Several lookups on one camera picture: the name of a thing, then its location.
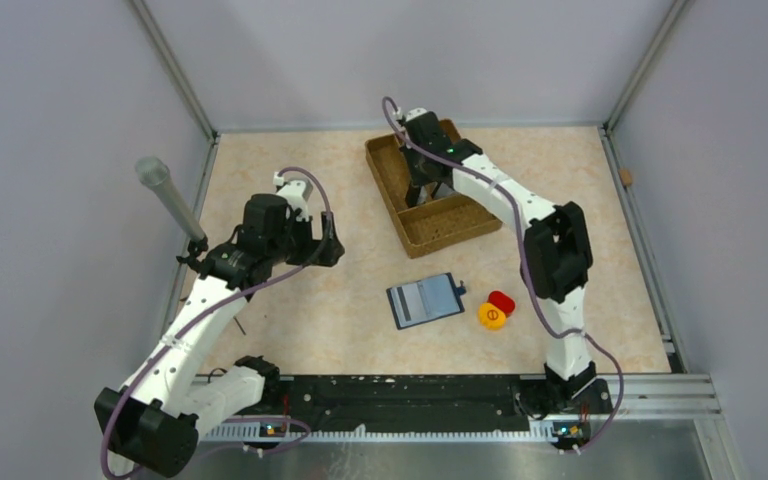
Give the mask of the woven brown divided tray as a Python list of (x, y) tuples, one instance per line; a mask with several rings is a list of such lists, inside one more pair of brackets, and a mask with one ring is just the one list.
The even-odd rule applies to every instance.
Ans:
[(493, 233), (502, 222), (473, 199), (453, 194), (409, 206), (409, 169), (393, 134), (364, 143), (366, 161), (400, 243), (410, 259)]

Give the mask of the navy blue card holder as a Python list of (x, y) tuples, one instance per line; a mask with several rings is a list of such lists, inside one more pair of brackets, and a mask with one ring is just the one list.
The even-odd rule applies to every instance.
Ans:
[[(394, 290), (398, 286), (410, 283), (419, 283), (421, 285), (428, 318), (424, 323), (402, 328), (399, 325), (397, 316)], [(450, 272), (447, 272), (390, 287), (386, 290), (386, 296), (396, 328), (398, 330), (405, 330), (463, 313), (465, 307), (462, 297), (466, 292), (467, 289), (464, 282), (456, 281), (454, 276)]]

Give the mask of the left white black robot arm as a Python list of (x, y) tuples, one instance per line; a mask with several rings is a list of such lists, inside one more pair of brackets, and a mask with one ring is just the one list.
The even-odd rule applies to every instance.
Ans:
[(94, 403), (105, 479), (129, 479), (143, 470), (174, 477), (205, 435), (230, 417), (247, 407), (274, 410), (281, 397), (269, 379), (275, 367), (258, 357), (206, 385), (193, 381), (220, 334), (257, 292), (307, 267), (333, 267), (345, 252), (331, 206), (324, 206), (316, 239), (308, 196), (291, 185), (252, 196), (242, 223), (213, 249), (192, 214), (182, 216), (193, 238), (181, 261), (197, 274), (190, 294), (143, 364)]

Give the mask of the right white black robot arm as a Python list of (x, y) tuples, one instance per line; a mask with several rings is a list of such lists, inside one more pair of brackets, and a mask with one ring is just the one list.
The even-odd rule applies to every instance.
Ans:
[(424, 108), (396, 112), (406, 158), (499, 219), (517, 236), (520, 271), (550, 336), (544, 363), (549, 404), (572, 412), (587, 397), (596, 367), (584, 337), (584, 298), (593, 254), (582, 208), (546, 200), (500, 169), (475, 143), (454, 140)]

